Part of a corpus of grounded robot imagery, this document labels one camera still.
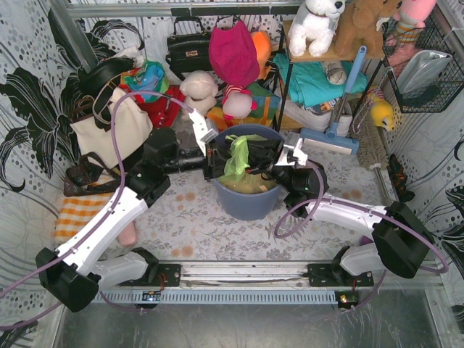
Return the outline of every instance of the stuffed animal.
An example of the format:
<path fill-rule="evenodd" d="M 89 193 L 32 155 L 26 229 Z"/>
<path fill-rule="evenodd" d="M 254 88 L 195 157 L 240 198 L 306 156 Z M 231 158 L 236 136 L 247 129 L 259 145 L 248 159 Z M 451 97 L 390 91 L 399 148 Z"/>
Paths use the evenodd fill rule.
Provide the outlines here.
<path fill-rule="evenodd" d="M 385 100 L 382 90 L 379 88 L 371 89 L 368 92 L 368 103 L 371 105 L 370 116 L 374 125 L 385 128 L 388 132 L 391 131 L 394 126 L 394 111 L 390 103 Z"/>
<path fill-rule="evenodd" d="M 218 85 L 208 72 L 198 70 L 182 81 L 181 92 L 186 96 L 187 105 L 206 115 L 208 110 L 216 105 Z M 184 120 L 189 118 L 189 113 L 185 109 L 182 109 L 182 117 Z"/>
<path fill-rule="evenodd" d="M 258 80 L 262 80 L 268 76 L 270 71 L 270 66 L 266 67 L 266 63 L 272 51 L 272 43 L 270 42 L 269 34 L 262 30 L 253 32 L 252 39 L 254 47 L 256 48 L 258 65 L 260 66 Z"/>
<path fill-rule="evenodd" d="M 432 13 L 436 0 L 403 0 L 398 13 L 393 18 L 413 28 L 425 28 L 425 20 Z"/>
<path fill-rule="evenodd" d="M 305 0 L 290 27 L 291 55 L 298 57 L 305 53 L 306 39 L 312 41 L 308 51 L 313 57 L 326 53 L 344 10 L 345 0 Z"/>
<path fill-rule="evenodd" d="M 436 0 L 404 0 L 399 12 L 393 16 L 398 21 L 393 36 L 400 42 L 415 43 L 419 39 L 421 30 L 408 32 L 426 26 L 424 20 L 431 14 L 435 4 Z"/>
<path fill-rule="evenodd" d="M 360 38 L 369 55 L 380 57 L 384 39 L 381 30 L 377 30 L 377 22 L 397 13 L 401 3 L 401 0 L 355 0 L 348 4 L 340 17 L 335 52 L 345 57 L 355 39 Z"/>
<path fill-rule="evenodd" d="M 252 93 L 242 87 L 227 85 L 224 88 L 223 111 L 225 121 L 244 119 L 258 108 Z"/>

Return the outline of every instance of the black handbag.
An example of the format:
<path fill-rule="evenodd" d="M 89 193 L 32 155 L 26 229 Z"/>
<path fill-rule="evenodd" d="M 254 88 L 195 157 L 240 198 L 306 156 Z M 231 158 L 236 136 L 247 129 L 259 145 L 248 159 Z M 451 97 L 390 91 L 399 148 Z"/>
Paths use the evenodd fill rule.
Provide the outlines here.
<path fill-rule="evenodd" d="M 197 22 L 200 25 L 200 33 L 177 35 L 176 25 L 179 22 Z M 174 22 L 174 34 L 166 39 L 166 62 L 170 69 L 181 80 L 182 73 L 192 73 L 197 70 L 212 70 L 208 54 L 211 33 L 208 33 L 198 17 L 178 17 Z"/>

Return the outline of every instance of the pink hat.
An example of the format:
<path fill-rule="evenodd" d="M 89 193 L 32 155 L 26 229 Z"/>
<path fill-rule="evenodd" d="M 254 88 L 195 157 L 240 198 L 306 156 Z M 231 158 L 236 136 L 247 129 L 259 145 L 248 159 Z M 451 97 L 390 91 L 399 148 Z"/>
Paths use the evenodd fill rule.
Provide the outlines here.
<path fill-rule="evenodd" d="M 228 84 L 247 87 L 258 78 L 256 48 L 242 20 L 231 29 L 212 30 L 210 61 L 217 76 Z"/>

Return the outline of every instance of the black bag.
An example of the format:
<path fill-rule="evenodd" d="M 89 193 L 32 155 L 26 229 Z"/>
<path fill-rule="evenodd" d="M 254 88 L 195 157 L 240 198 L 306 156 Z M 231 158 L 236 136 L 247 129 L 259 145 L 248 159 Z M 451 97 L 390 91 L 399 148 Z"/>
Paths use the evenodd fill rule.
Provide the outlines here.
<path fill-rule="evenodd" d="M 94 163 L 90 163 L 88 158 L 96 160 L 101 167 Z M 101 185 L 91 185 L 98 181 L 103 170 L 106 170 L 114 180 Z M 73 197 L 89 196 L 92 194 L 108 194 L 115 192 L 120 184 L 121 177 L 114 170 L 109 169 L 98 154 L 89 152 L 80 157 L 77 165 L 66 169 L 64 195 L 66 197 Z"/>
<path fill-rule="evenodd" d="M 200 24 L 201 33 L 177 35 L 176 24 L 178 22 L 197 22 Z M 174 22 L 174 34 L 166 39 L 167 50 L 166 62 L 170 69 L 181 80 L 181 73 L 192 73 L 197 70 L 212 70 L 208 50 L 210 47 L 211 34 L 208 33 L 198 17 L 178 17 Z"/>

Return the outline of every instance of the plastic bucket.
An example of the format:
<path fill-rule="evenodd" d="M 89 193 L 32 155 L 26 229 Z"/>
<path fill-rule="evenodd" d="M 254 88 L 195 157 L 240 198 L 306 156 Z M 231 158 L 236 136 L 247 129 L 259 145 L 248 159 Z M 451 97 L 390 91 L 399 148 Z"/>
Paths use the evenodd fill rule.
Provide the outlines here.
<path fill-rule="evenodd" d="M 283 136 L 263 125 L 235 125 L 221 132 L 215 140 L 219 146 L 224 146 L 225 137 L 232 134 L 237 136 L 257 134 L 269 140 L 283 140 Z M 261 194 L 240 194 L 224 187 L 217 180 L 213 180 L 212 183 L 224 211 L 236 219 L 247 221 L 264 219 L 275 207 L 282 191 L 279 185 Z"/>

